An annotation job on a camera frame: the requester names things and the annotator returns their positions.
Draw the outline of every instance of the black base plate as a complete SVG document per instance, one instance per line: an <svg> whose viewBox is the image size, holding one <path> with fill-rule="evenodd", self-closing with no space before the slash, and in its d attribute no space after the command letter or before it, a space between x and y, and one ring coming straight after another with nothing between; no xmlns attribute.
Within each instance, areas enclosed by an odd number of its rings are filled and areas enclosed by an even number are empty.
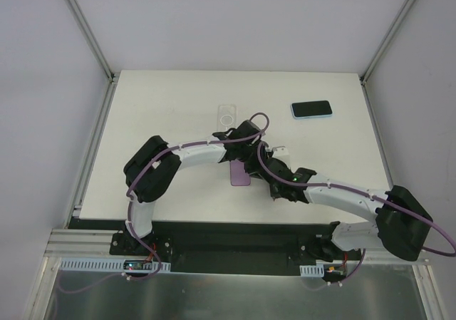
<svg viewBox="0 0 456 320"><path fill-rule="evenodd" d="M238 224L209 222L153 222L153 233L142 240L155 245L172 272L206 274L257 274L299 276L300 265L314 265L312 252L321 238L331 235L333 225ZM128 231L113 235L112 255L149 255ZM349 252L358 259L359 252ZM343 252L331 247L332 259Z"/></svg>

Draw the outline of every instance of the purple smartphone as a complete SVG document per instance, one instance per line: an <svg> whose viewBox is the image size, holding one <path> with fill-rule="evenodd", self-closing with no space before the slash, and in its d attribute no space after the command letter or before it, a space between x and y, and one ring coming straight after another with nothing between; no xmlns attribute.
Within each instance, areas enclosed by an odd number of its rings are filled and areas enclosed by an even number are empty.
<svg viewBox="0 0 456 320"><path fill-rule="evenodd" d="M238 160L229 163L231 186L250 186L250 175L244 170L244 163Z"/></svg>

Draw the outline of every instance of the metal frame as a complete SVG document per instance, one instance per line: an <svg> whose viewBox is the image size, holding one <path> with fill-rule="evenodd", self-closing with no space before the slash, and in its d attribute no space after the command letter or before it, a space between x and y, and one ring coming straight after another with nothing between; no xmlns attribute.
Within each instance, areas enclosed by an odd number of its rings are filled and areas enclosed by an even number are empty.
<svg viewBox="0 0 456 320"><path fill-rule="evenodd" d="M380 46L378 47L372 60L370 60L370 63L368 64L366 72L363 74L361 78L361 82L363 85L366 84L366 81L372 75L372 72L374 71L378 62L392 44L393 39L395 38L395 35L398 33L400 26L402 26L404 20L407 18L407 15L410 13L410 10L412 9L413 5L415 5L416 1L417 0L405 0L402 6L400 7L398 14L394 18L388 31L386 31L385 37L381 41Z"/></svg>
<svg viewBox="0 0 456 320"><path fill-rule="evenodd" d="M84 38L86 39L93 55L103 69L106 77L108 78L108 87L105 91L103 103L100 107L97 120L95 122L94 129L88 146L87 153L85 154L83 166L81 168L80 177L73 193L71 204L68 210L68 219L72 218L73 213L76 215L79 212L80 205L83 201L84 194L86 192L90 172L93 167L95 156L100 143L101 135L105 126L106 119L108 117L110 104L113 99L115 87L117 85L118 74L114 74L111 71L110 66L101 51L100 45L97 42L90 26L77 2L77 0L65 0L73 17L78 24ZM383 144L380 133L378 131L377 122L375 119L375 113L368 98L368 94L365 89L366 81L371 77L372 72L378 65L379 60L383 57L385 52L391 45L395 35L397 34L400 26L407 18L410 10L417 0L405 0L401 6L397 16L393 20L389 27L385 37L381 41L375 55L370 61L366 72L361 78L361 85L363 86L363 93L366 99L366 105L368 107L369 114L373 123L375 136L378 141L380 148L380 154L387 172L387 178L390 185L392 185L392 178L390 169L388 167ZM113 258L109 255L111 237L115 233L114 231L100 231L100 230L74 230L74 229L55 229L52 231L49 238L44 258L41 263L36 282L33 286L31 296L28 301L25 319L43 319L46 315L46 309L49 302L51 301L51 292L53 284L56 279L58 267L61 263L62 257L93 257L93 258ZM448 319L445 312L445 308L442 304L442 299L437 286L435 278L430 266L430 261L426 257L419 258L418 261L410 263L405 262L397 257L392 256L386 251L369 251L367 253L366 264L407 264L413 265L413 271L418 284L418 289L425 307L426 315L429 319Z"/></svg>
<svg viewBox="0 0 456 320"><path fill-rule="evenodd" d="M442 302L442 297L435 283L432 267L416 265L413 267L418 290L420 292L426 317L429 320L449 319Z"/></svg>
<svg viewBox="0 0 456 320"><path fill-rule="evenodd" d="M86 194L90 173L92 172L93 163L95 162L98 146L100 145L101 141L101 135L103 134L106 120L108 119L110 106L113 102L117 81L118 76L114 75L113 80L108 83L108 87L106 88L105 96L103 98L103 102L101 103L100 110L98 111L98 117L96 119L95 126L92 130L90 143L84 156L83 166L79 174L78 182L69 204L69 209L67 211L68 216L65 223L66 227L68 226L72 216L74 216L74 213L81 211L80 208Z"/></svg>
<svg viewBox="0 0 456 320"><path fill-rule="evenodd" d="M74 17L76 23L78 24L79 29L81 30L85 40L87 41L87 44L90 47L93 55L95 56L98 63L100 64L100 67L105 72L106 77L111 81L114 77L114 72L111 71L109 63L106 61L106 58L103 55L103 52L101 51L100 45L98 44L97 39L93 35L93 32L90 29L90 26L88 25L86 17L84 16L84 14L79 6L78 1L77 0L65 0L65 2L67 3L68 8L70 9L71 13L73 14L73 17Z"/></svg>

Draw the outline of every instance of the white panel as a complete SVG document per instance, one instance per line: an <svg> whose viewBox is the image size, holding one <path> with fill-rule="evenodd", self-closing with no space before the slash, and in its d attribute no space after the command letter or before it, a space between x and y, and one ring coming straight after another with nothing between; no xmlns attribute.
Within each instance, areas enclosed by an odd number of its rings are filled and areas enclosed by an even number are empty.
<svg viewBox="0 0 456 320"><path fill-rule="evenodd" d="M63 0L0 0L0 24L0 319L21 319L105 79Z"/></svg>
<svg viewBox="0 0 456 320"><path fill-rule="evenodd" d="M328 118L296 120L290 104L329 100ZM388 188L358 76L352 73L123 71L100 142L81 218L126 218L123 167L153 135L169 143L205 138L217 129L220 104L237 106L240 124L258 111L271 118L265 140L285 145L291 168L307 167L354 185ZM255 119L258 126L264 121ZM228 162L179 171L157 201L156 220L208 222L360 222L323 205L273 201L252 179L233 187Z"/></svg>
<svg viewBox="0 0 456 320"><path fill-rule="evenodd" d="M122 69L362 73L404 0L79 0Z"/></svg>
<svg viewBox="0 0 456 320"><path fill-rule="evenodd" d="M368 84L395 183L456 237L456 0L418 0ZM428 246L448 250L435 232ZM434 257L449 319L456 259Z"/></svg>

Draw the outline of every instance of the white wall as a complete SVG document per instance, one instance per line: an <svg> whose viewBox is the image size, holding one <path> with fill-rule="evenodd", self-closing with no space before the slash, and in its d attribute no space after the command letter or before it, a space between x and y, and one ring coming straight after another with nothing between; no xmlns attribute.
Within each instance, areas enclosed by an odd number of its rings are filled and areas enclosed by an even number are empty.
<svg viewBox="0 0 456 320"><path fill-rule="evenodd" d="M63 0L0 0L0 319L62 225L105 79Z"/></svg>
<svg viewBox="0 0 456 320"><path fill-rule="evenodd" d="M362 73L404 0L78 0L114 71Z"/></svg>
<svg viewBox="0 0 456 320"><path fill-rule="evenodd" d="M415 193L456 238L456 0L418 0L368 93L394 182ZM434 232L429 246L449 250ZM432 265L456 319L456 259Z"/></svg>

